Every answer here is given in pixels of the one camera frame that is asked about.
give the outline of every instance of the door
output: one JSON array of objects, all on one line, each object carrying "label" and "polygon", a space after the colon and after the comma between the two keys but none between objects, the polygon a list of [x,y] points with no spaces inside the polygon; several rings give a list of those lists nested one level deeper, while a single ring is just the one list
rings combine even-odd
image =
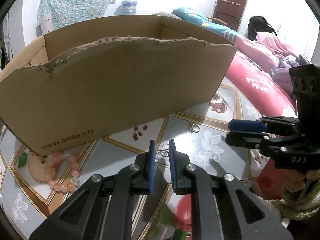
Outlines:
[{"label": "door", "polygon": [[228,24],[234,31],[238,30],[247,0],[217,0],[213,17]]}]

